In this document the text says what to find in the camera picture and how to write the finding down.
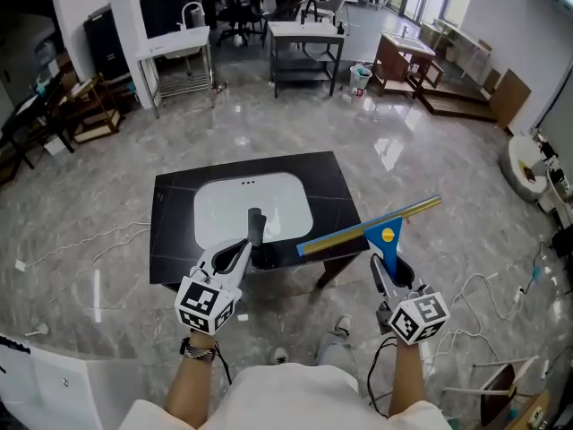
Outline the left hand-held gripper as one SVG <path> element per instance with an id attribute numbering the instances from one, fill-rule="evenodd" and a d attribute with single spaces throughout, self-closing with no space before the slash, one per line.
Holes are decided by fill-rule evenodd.
<path id="1" fill-rule="evenodd" d="M 184 276 L 175 298 L 177 320 L 194 331 L 216 333 L 235 313 L 252 252 L 247 238 L 229 239 L 204 251 Z"/>

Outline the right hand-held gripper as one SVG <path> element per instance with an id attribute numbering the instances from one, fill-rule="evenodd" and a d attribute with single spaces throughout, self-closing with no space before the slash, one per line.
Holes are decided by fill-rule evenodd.
<path id="1" fill-rule="evenodd" d="M 371 255 L 370 268 L 378 292 L 389 300 L 393 282 L 378 254 Z M 415 286 L 415 271 L 400 255 L 397 256 L 396 286 L 408 290 Z M 392 332 L 412 346 L 434 336 L 449 319 L 449 309 L 441 292 L 424 286 L 416 293 L 410 292 L 393 309 L 388 302 L 382 302 L 376 317 L 382 334 Z"/>

